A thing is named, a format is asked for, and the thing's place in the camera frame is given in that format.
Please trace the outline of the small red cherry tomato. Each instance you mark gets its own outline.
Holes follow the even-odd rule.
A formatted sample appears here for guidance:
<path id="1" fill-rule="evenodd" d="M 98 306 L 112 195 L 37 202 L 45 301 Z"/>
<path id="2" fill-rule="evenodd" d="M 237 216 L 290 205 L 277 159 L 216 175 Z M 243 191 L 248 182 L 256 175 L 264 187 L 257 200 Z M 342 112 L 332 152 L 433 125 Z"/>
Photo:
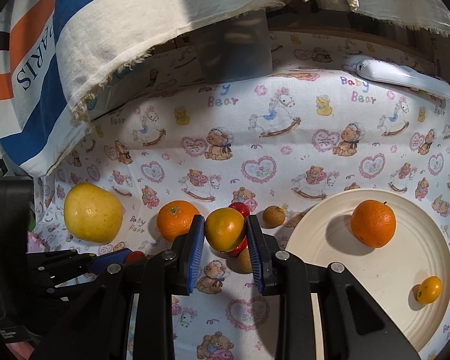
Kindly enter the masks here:
<path id="1" fill-rule="evenodd" d="M 133 251 L 130 252 L 123 260 L 124 264 L 130 264 L 130 263 L 134 263 L 134 262 L 138 262 L 138 261 L 142 261 L 142 260 L 146 260 L 146 256 L 142 251 Z"/>

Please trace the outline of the small yellow-orange kumquat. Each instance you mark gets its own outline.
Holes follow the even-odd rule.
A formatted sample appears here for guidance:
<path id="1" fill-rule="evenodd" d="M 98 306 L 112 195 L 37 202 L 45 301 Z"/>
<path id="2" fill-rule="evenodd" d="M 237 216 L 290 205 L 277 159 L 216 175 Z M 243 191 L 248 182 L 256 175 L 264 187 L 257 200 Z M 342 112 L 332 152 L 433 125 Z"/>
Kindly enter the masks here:
<path id="1" fill-rule="evenodd" d="M 434 303 L 441 296 L 442 282 L 438 276 L 427 277 L 416 291 L 416 301 L 421 305 Z"/>
<path id="2" fill-rule="evenodd" d="M 245 218 L 232 208 L 219 208 L 207 216 L 204 232 L 213 250 L 221 253 L 231 252 L 245 238 Z"/>

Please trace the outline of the large orange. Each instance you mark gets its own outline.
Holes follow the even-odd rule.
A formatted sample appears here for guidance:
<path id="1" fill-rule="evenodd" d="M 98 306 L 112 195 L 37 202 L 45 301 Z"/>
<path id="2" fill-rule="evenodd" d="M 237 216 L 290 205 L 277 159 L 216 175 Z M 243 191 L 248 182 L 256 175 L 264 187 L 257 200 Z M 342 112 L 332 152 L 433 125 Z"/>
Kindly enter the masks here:
<path id="1" fill-rule="evenodd" d="M 376 249 L 392 240 L 397 220 L 387 202 L 365 200 L 355 207 L 349 224 L 351 233 L 362 244 Z"/>

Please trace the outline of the large yellow pear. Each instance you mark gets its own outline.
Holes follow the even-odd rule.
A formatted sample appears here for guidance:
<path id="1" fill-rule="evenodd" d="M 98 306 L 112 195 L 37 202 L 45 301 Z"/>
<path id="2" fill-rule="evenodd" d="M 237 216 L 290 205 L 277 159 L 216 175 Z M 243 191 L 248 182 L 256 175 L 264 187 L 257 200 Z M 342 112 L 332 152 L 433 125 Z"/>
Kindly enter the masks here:
<path id="1" fill-rule="evenodd" d="M 123 209 L 111 192 L 80 183 L 66 194 L 63 215 L 72 236 L 86 242 L 108 244 L 119 233 Z"/>

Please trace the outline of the medium orange tangerine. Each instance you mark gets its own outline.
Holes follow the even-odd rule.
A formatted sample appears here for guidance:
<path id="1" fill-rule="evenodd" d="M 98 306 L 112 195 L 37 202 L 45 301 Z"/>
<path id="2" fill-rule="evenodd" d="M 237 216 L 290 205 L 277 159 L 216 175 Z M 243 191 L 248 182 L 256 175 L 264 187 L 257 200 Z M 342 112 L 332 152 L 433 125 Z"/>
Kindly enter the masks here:
<path id="1" fill-rule="evenodd" d="M 195 215 L 200 211 L 192 203 L 175 200 L 164 205 L 157 214 L 157 230 L 167 242 L 188 233 Z"/>

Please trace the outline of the red cherry tomato lower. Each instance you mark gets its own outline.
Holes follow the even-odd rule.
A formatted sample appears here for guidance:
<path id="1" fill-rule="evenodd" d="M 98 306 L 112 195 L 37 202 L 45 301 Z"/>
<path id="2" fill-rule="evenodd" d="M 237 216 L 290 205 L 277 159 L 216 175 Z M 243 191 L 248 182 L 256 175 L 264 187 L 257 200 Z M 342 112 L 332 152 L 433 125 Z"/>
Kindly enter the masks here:
<path id="1" fill-rule="evenodd" d="M 234 250 L 227 252 L 226 254 L 229 257 L 236 258 L 240 255 L 241 251 L 246 248 L 247 248 L 247 238 L 245 237 Z"/>

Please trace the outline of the brown longan lower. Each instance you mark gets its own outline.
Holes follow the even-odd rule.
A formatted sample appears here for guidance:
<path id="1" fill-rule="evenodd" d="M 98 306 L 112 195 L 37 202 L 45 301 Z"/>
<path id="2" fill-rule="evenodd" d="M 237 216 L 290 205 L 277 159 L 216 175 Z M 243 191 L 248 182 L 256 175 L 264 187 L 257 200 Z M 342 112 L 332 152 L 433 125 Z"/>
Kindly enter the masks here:
<path id="1" fill-rule="evenodd" d="M 248 248 L 241 250 L 238 255 L 238 264 L 244 273 L 251 273 L 253 271 Z"/>

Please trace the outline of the brown longan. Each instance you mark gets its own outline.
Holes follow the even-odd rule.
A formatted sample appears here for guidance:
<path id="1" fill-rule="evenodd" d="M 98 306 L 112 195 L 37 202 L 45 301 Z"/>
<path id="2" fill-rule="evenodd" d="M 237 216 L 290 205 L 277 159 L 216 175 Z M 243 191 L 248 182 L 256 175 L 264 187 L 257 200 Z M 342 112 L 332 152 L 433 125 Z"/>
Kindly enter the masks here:
<path id="1" fill-rule="evenodd" d="M 251 273 L 253 271 L 248 248 L 241 250 L 238 255 L 238 264 L 244 273 Z"/>
<path id="2" fill-rule="evenodd" d="M 262 213 L 262 221 L 268 228 L 277 228 L 285 221 L 284 211 L 277 205 L 269 205 Z"/>

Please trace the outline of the cream round plate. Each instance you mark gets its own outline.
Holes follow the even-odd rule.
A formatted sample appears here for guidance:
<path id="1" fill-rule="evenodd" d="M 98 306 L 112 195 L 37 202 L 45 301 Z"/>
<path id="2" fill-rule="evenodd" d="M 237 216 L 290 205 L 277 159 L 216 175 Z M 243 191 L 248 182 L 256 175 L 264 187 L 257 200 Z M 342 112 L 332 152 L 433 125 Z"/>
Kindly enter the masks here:
<path id="1" fill-rule="evenodd" d="M 387 202 L 395 213 L 393 239 L 373 249 L 350 230 L 355 207 L 365 200 Z M 343 263 L 401 329 L 424 358 L 450 305 L 450 250 L 440 228 L 420 206 L 401 195 L 355 189 L 328 197 L 311 208 L 289 238 L 286 250 L 306 263 Z M 442 282 L 431 304 L 416 301 L 419 285 L 430 276 Z"/>

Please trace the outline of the red cherry tomato upper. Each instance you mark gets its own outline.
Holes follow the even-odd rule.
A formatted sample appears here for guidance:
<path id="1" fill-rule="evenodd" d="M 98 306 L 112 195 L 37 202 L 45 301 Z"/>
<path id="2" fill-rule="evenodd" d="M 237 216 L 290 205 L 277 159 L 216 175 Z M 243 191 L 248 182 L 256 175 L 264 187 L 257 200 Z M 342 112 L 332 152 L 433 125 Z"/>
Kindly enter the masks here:
<path id="1" fill-rule="evenodd" d="M 233 202 L 228 207 L 238 211 L 245 219 L 250 215 L 249 208 L 243 202 Z"/>

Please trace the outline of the baby bear printed cloth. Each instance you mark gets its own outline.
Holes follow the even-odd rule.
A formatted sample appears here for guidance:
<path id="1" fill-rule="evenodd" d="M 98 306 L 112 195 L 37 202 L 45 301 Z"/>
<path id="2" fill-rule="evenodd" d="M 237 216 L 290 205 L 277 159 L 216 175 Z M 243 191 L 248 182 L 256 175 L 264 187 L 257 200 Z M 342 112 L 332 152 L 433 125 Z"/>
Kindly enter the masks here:
<path id="1" fill-rule="evenodd" d="M 286 250 L 301 219 L 328 197 L 355 189 L 401 195 L 433 218 L 450 250 L 450 102 L 363 80 L 358 56 L 391 59 L 420 71 L 431 63 L 364 41 L 273 33 L 273 72 L 207 85 L 195 51 L 148 59 L 118 85 L 131 93 L 118 108 L 88 104 L 93 131 L 54 172 L 35 181 L 40 217 L 34 251 L 107 254 L 124 248 L 159 254 L 157 229 L 169 202 L 202 215 L 240 202 L 252 215 L 279 206 L 270 233 Z M 89 183 L 122 204 L 118 235 L 82 241 L 65 226 L 66 194 Z M 422 359 L 436 359 L 450 339 L 450 305 Z"/>

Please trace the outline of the brown longan upper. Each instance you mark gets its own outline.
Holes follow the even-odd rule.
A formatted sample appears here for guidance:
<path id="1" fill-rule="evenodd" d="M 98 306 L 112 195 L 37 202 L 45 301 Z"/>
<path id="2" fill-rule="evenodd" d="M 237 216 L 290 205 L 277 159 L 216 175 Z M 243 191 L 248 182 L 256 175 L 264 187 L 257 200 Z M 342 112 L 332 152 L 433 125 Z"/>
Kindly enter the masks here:
<path id="1" fill-rule="evenodd" d="M 284 211 L 277 205 L 269 205 L 262 213 L 262 221 L 268 228 L 277 228 L 285 221 Z"/>

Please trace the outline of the striped Paris towel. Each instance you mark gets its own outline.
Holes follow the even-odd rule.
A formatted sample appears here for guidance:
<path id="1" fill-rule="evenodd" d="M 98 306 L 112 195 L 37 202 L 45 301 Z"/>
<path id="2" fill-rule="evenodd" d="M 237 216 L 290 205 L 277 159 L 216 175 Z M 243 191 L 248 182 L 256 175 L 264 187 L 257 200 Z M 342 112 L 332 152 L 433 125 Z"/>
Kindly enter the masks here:
<path id="1" fill-rule="evenodd" d="M 441 0 L 317 0 L 450 37 Z M 87 101 L 189 31 L 284 0 L 0 0 L 0 156 L 45 176 L 88 133 Z"/>

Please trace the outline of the white remote control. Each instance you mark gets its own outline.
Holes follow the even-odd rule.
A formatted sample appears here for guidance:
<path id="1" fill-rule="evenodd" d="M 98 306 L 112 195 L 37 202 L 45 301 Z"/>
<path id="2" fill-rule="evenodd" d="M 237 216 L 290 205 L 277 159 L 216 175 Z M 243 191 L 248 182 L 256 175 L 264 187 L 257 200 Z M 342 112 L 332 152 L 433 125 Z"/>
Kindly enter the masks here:
<path id="1" fill-rule="evenodd" d="M 450 100 L 448 82 L 412 67 L 364 56 L 358 56 L 351 66 L 355 73 L 366 80 L 423 91 L 437 98 Z"/>

